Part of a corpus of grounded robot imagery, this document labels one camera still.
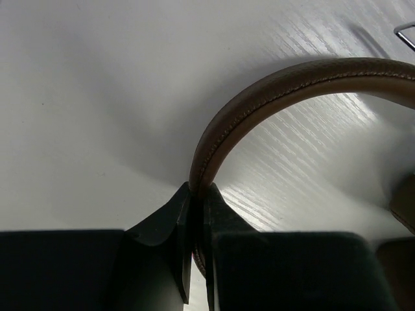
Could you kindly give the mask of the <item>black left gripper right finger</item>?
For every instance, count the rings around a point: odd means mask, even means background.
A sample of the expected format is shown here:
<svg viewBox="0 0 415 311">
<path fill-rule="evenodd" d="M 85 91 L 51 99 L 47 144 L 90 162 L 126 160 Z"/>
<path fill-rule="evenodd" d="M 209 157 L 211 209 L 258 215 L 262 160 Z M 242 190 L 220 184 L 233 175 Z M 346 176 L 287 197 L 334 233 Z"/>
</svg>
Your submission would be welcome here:
<svg viewBox="0 0 415 311">
<path fill-rule="evenodd" d="M 211 310 L 413 310 L 414 239 L 259 232 L 212 185 L 204 198 Z"/>
</svg>

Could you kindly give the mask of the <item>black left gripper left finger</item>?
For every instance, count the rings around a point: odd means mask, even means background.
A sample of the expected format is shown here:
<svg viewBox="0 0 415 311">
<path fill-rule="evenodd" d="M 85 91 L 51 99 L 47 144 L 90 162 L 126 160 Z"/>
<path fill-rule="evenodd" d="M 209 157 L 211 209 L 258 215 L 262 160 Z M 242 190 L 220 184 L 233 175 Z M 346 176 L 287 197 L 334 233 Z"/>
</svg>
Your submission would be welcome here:
<svg viewBox="0 0 415 311">
<path fill-rule="evenodd" d="M 191 195 L 183 184 L 128 230 L 1 233 L 2 310 L 181 310 Z"/>
</svg>

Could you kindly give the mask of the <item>brown silver headphones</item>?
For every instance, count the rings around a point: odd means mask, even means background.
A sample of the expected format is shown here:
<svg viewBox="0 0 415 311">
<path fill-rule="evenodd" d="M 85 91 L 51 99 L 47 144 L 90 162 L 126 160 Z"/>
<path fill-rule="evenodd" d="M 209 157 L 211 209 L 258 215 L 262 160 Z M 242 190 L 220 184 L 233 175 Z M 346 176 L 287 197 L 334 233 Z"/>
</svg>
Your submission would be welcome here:
<svg viewBox="0 0 415 311">
<path fill-rule="evenodd" d="M 193 196 L 207 200 L 227 155 L 258 124 L 304 100 L 335 93 L 363 93 L 413 109 L 414 65 L 386 58 L 330 58 L 260 79 L 232 98 L 204 130 L 189 174 Z"/>
</svg>

